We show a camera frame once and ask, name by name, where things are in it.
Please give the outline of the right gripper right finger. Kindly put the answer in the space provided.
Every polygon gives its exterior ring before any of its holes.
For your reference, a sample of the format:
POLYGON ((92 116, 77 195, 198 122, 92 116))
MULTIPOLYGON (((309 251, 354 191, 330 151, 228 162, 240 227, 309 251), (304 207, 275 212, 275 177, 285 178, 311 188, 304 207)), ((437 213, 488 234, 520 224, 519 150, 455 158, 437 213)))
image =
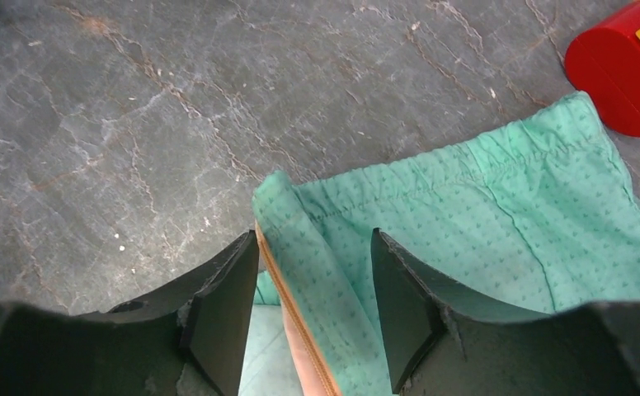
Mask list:
POLYGON ((640 395, 640 301, 541 313, 480 293, 380 229, 374 292, 396 395, 640 395))

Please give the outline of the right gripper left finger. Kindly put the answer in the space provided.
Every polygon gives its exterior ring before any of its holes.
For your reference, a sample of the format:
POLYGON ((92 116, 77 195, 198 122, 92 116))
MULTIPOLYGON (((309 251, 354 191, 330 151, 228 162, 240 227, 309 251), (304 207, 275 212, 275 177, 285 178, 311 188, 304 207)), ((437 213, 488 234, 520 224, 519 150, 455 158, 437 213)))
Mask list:
POLYGON ((253 231, 106 312, 0 303, 0 395, 238 393, 256 290, 253 231))

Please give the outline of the green and orange jacket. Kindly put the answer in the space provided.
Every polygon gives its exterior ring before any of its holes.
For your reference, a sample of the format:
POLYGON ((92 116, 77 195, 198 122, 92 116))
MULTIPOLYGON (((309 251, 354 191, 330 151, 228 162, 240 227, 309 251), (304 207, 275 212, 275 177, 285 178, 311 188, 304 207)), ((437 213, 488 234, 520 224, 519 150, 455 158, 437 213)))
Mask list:
POLYGON ((396 395, 374 292, 380 229, 436 270, 556 314, 640 301, 640 200, 584 92, 468 141, 252 197, 266 271, 307 395, 396 395))

